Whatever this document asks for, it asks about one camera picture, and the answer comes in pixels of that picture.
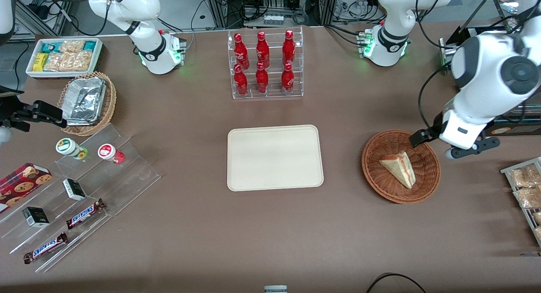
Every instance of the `brown table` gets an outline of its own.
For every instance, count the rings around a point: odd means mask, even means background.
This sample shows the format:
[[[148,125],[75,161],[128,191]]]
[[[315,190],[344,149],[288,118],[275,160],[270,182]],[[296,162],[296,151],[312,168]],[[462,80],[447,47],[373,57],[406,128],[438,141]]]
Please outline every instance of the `brown table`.
[[[437,39],[458,23],[426,25]],[[103,37],[101,71],[118,92],[112,122],[163,178],[47,273],[0,252],[0,291],[253,293],[284,284],[292,293],[345,293],[365,291],[384,272],[407,274],[431,293],[539,291],[540,259],[518,256],[538,248],[499,173],[539,156],[539,138],[502,138],[458,161],[433,142],[439,189],[420,204],[390,203],[365,181],[360,153],[378,131],[423,127],[417,94],[438,66],[437,49],[415,29],[404,58],[379,68],[322,27],[304,31],[304,98],[268,102],[231,98],[227,32],[197,33],[186,65],[164,76],[141,65],[128,37]],[[28,79],[23,99],[55,103],[65,83]],[[454,91],[451,77],[436,77],[427,117]],[[319,129],[321,187],[228,190],[231,129],[302,124]],[[49,165],[61,137],[44,123],[15,131],[0,151],[0,175],[24,162]]]

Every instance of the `sandwich wedge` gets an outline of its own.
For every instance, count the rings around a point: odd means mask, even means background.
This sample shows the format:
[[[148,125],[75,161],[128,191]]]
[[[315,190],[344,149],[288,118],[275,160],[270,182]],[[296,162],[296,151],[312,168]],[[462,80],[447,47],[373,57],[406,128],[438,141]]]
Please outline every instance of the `sandwich wedge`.
[[[415,173],[410,158],[405,152],[383,156],[379,161],[406,188],[411,189],[415,184]]]

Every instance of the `brown wicker basket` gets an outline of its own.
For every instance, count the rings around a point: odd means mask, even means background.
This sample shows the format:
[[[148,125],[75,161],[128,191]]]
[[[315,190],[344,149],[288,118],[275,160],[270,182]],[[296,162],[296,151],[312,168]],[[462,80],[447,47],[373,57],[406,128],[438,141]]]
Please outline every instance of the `brown wicker basket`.
[[[80,137],[87,137],[89,135],[93,135],[94,133],[97,133],[103,127],[106,127],[107,124],[110,123],[112,114],[115,112],[115,104],[116,104],[116,89],[115,85],[112,84],[111,80],[107,75],[101,73],[101,72],[92,72],[90,74],[81,75],[79,77],[76,77],[75,79],[89,79],[91,77],[100,77],[100,79],[104,79],[107,83],[107,89],[106,89],[106,96],[103,99],[103,107],[102,107],[102,114],[101,119],[98,124],[94,126],[68,126],[65,129],[62,129],[62,131],[70,134],[79,135]],[[64,101],[64,95],[66,95],[66,90],[68,89],[69,83],[64,87],[64,91],[62,91],[62,94],[60,94],[60,99],[58,100],[58,108],[62,106],[62,102]]]
[[[416,148],[410,144],[411,133],[388,130],[374,135],[365,145],[361,160],[363,173],[371,187],[384,198],[402,204],[426,200],[438,188],[441,168],[434,150],[424,143]],[[384,166],[382,156],[405,151],[410,157],[417,181],[407,189]]]

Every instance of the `small bottle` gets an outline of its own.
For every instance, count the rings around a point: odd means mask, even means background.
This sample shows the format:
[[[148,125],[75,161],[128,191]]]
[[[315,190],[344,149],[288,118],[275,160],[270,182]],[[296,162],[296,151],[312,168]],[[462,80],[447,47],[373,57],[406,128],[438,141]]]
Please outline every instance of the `small bottle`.
[[[246,79],[246,75],[244,74],[244,72],[242,72],[242,67],[239,64],[235,64],[233,68],[235,70],[235,75],[233,76],[233,79],[235,79],[235,86],[237,88],[238,95],[247,96],[248,79]]]
[[[98,150],[98,156],[103,160],[108,160],[114,164],[120,164],[124,162],[124,153],[117,150],[111,144],[103,144]]]
[[[290,95],[293,92],[293,79],[295,79],[295,76],[291,67],[291,63],[286,63],[284,72],[282,73],[282,93],[284,95]]]
[[[288,62],[293,64],[295,60],[295,42],[293,41],[293,31],[291,30],[286,31],[286,40],[282,46],[282,54],[284,55],[282,58],[284,66]]]
[[[257,61],[262,62],[265,68],[268,68],[271,65],[271,55],[269,52],[269,44],[265,39],[265,32],[260,31],[257,33]]]
[[[265,65],[263,62],[257,63],[255,79],[257,80],[257,91],[259,91],[261,94],[266,94],[269,89],[269,75],[267,70],[265,70]]]
[[[242,42],[242,35],[236,33],[235,38],[235,58],[237,63],[242,66],[242,69],[248,70],[250,68],[250,61],[248,60],[248,49],[246,45]]]
[[[83,160],[88,154],[86,148],[69,137],[65,137],[56,143],[56,151],[65,156],[72,156],[75,160]]]

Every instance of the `cookie box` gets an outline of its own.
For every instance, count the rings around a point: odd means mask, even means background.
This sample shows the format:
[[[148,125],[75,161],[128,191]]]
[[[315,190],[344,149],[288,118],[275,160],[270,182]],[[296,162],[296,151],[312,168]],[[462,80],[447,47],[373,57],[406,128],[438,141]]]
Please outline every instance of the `cookie box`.
[[[46,168],[26,163],[0,179],[0,214],[52,178]]]

